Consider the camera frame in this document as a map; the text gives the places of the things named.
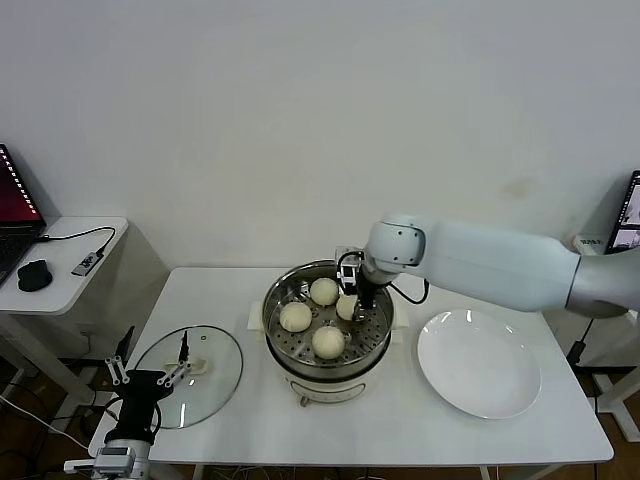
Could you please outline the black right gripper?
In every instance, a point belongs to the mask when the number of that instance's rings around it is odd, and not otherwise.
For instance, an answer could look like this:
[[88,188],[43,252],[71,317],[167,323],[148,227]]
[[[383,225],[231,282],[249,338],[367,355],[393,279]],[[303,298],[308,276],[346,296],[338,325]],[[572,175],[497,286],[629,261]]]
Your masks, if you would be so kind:
[[[359,270],[358,299],[360,306],[356,306],[354,309],[352,315],[354,322],[366,322],[374,317],[374,310],[368,308],[374,307],[377,291],[383,289],[387,284],[387,275],[367,269]],[[345,295],[351,296],[356,294],[356,285],[353,282],[342,281],[341,286]]]

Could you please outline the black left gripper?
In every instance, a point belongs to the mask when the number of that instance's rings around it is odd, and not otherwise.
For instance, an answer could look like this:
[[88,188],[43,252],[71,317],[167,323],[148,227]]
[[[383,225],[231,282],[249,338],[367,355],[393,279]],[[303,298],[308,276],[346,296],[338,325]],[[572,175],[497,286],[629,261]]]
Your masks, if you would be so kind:
[[104,362],[121,401],[116,426],[108,440],[154,440],[162,422],[159,402],[173,393],[173,386],[191,369],[188,331],[181,337],[177,365],[164,375],[157,370],[129,370],[125,364],[135,327],[118,342],[115,353]]

